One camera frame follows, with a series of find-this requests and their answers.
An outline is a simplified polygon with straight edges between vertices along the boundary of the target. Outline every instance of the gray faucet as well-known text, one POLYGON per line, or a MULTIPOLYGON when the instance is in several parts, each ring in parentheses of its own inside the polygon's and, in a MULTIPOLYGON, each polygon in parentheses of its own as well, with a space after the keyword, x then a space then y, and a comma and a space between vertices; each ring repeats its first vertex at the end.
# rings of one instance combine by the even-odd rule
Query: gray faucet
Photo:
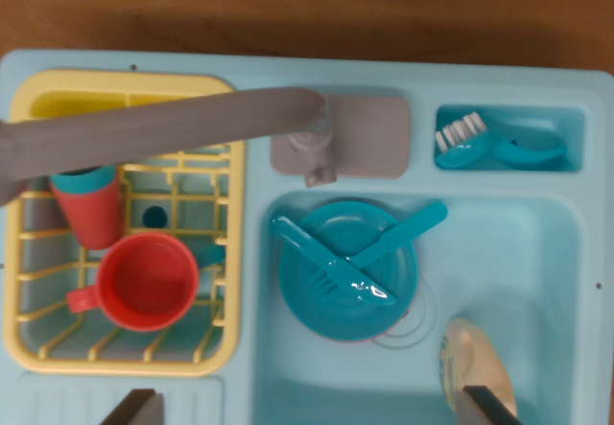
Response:
POLYGON ((298 87, 254 89, 14 124, 0 122, 0 204, 32 177, 291 133, 308 187, 337 179, 326 100, 298 87))

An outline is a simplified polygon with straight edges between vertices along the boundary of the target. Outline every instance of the red cup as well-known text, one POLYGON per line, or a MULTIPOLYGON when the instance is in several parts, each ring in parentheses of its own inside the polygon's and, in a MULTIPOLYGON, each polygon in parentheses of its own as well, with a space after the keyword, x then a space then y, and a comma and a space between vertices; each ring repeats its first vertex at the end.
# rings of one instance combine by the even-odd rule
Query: red cup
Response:
POLYGON ((68 293, 68 308, 100 307, 122 327, 156 331, 188 311, 198 288, 199 267, 187 246, 164 233, 138 233, 108 251, 96 284, 68 293))
POLYGON ((79 244, 110 248, 124 236, 120 184, 114 166, 50 176, 56 195, 79 244))

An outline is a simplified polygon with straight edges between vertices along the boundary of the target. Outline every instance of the faucet base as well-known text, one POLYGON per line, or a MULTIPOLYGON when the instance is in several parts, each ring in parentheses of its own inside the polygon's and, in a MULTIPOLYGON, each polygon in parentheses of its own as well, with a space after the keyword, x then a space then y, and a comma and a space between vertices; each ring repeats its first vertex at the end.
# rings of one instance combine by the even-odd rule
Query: faucet base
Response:
POLYGON ((303 151, 308 132, 271 139, 271 165, 286 176, 304 176, 308 187, 337 177, 397 178, 410 160, 410 106, 401 97, 324 95, 328 103, 332 165, 309 167, 303 151))

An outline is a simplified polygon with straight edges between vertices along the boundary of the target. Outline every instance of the light blue plastic sink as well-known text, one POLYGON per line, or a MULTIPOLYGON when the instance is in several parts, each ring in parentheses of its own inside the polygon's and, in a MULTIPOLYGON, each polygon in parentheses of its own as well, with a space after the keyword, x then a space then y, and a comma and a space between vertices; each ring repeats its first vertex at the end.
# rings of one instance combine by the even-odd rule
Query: light blue plastic sink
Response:
POLYGON ((302 85, 402 96, 412 110, 408 171, 394 180, 340 179, 307 190, 302 177, 272 169, 270 139, 250 141, 241 338, 227 365, 191 380, 50 376, 27 373, 1 346, 0 424, 96 424, 130 389, 156 388, 166 395, 170 425, 453 425, 438 358, 446 324, 458 316, 492 340, 524 425, 607 424, 614 347, 609 75, 22 51, 0 68, 0 115, 8 116, 16 88, 40 70, 129 70, 132 64, 140 72, 212 75, 237 89, 302 85), (556 135, 569 149, 568 160, 540 172, 491 162, 471 171, 440 170, 434 162, 437 120, 453 121, 478 106, 491 128, 535 126, 548 138, 556 135), (420 282, 410 312, 369 342, 332 342, 295 318, 279 288, 284 245, 269 230, 275 215, 299 222, 317 207, 347 200, 377 205, 398 221, 437 200, 449 209, 442 224, 414 242, 420 282))

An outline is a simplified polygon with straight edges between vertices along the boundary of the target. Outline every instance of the teal plate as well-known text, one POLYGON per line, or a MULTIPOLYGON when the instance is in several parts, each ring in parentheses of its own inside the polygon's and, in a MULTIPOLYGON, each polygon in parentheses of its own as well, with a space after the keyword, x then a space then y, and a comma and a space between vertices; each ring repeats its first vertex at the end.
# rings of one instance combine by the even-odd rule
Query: teal plate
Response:
MULTIPOLYGON (((398 222, 371 204, 342 201, 313 211, 300 227, 339 257, 353 256, 375 243, 398 222)), ((279 268, 281 291, 295 316, 328 339, 358 342, 392 328, 407 313, 418 285, 418 264, 411 244, 387 253, 362 269, 393 294, 395 305, 364 303, 337 287, 330 295, 318 292, 318 266, 293 248, 284 247, 279 268)))

